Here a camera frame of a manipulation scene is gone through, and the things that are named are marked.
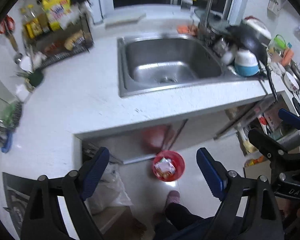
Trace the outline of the dark green cup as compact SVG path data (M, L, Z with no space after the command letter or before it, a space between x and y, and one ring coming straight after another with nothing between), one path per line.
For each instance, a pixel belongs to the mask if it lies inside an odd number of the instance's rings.
M35 70L33 73L27 76L29 84L36 88L38 87L44 79L44 74L40 69Z

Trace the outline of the red handled scissors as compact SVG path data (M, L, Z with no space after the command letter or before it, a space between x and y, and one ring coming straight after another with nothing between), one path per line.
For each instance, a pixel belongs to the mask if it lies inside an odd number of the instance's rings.
M14 51L18 52L19 48L17 42L13 36L15 31L15 21L10 16L6 15L5 18L0 23L0 34L5 35L11 43Z

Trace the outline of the yellow box on rack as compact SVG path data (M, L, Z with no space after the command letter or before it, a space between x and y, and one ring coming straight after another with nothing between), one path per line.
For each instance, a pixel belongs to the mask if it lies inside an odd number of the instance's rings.
M70 0L42 0L42 6L51 30L61 29L61 20L71 12Z

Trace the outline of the chrome faucet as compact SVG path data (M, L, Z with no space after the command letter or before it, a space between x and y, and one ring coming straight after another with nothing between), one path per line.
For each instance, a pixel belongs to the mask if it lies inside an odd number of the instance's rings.
M193 6L194 0L182 0L181 1L181 9L190 10ZM212 34L212 30L209 26L209 14L211 11L213 0L199 0L197 2L197 7L202 9L202 12L199 16L200 23L198 25L198 35L209 36Z

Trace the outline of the stainless steel sink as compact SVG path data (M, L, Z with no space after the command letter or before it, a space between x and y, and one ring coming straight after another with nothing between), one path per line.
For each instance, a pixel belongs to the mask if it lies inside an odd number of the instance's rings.
M259 80L238 75L198 39L181 34L145 34L117 39L119 96L211 83Z

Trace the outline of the person's dark trouser leg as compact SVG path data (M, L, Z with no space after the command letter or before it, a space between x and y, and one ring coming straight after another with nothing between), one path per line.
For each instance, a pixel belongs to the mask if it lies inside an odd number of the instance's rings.
M203 239L212 220L190 213L181 204L170 203L163 219L154 226L153 239Z

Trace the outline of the white plastic bag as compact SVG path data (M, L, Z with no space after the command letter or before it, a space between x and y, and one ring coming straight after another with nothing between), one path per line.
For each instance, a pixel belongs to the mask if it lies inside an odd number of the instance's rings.
M108 207L132 206L133 203L119 173L119 165L109 163L93 195L88 198L93 215L101 213Z

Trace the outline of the blue white bowl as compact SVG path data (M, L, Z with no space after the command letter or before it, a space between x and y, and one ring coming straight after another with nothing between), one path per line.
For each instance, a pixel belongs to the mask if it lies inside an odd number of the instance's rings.
M258 60L251 51L239 49L235 56L234 68L240 76L250 77L259 71Z

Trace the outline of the pink slipper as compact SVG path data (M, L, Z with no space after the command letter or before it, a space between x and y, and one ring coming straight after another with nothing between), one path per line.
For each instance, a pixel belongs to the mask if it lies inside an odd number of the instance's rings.
M178 191L173 190L168 193L166 198L165 208L167 208L172 203L175 204L180 203L180 193Z

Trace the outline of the orange shrimp pile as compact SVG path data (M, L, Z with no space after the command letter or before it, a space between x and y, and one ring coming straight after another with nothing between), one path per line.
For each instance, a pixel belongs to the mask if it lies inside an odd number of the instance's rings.
M195 25L179 25L177 27L177 32L179 34L197 36L198 34L198 27Z

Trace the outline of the black wok pan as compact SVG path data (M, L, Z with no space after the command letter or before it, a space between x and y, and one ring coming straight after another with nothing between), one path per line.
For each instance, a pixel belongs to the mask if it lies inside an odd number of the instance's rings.
M233 40L240 46L251 51L257 58L258 63L265 66L267 79L271 88L275 102L277 102L277 92L275 90L270 69L267 63L267 52L265 46L257 39L246 25L230 25L226 27Z

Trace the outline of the red trash bin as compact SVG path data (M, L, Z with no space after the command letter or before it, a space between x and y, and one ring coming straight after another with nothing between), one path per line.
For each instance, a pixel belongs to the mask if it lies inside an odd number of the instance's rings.
M161 151L153 159L152 172L161 181L176 181L184 174L184 171L185 161L177 152Z

